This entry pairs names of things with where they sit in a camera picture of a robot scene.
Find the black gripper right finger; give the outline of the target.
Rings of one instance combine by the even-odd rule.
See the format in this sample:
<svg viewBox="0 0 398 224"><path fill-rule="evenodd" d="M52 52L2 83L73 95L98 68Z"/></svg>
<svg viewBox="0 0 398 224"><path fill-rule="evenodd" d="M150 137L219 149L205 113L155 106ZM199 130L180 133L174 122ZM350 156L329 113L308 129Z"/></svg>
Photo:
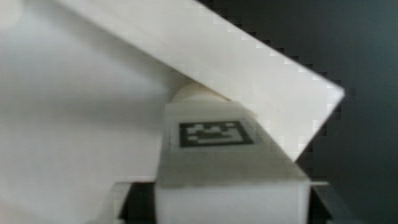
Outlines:
<svg viewBox="0 0 398 224"><path fill-rule="evenodd" d="M308 224L356 224L356 217L327 182L311 184Z"/></svg>

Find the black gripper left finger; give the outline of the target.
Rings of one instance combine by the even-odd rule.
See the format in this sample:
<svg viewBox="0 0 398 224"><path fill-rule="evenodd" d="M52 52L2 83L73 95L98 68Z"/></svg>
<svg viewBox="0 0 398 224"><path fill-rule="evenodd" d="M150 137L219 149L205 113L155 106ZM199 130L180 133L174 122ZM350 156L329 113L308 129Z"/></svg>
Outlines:
<svg viewBox="0 0 398 224"><path fill-rule="evenodd" d="M155 183L116 183L105 198L100 224L157 224Z"/></svg>

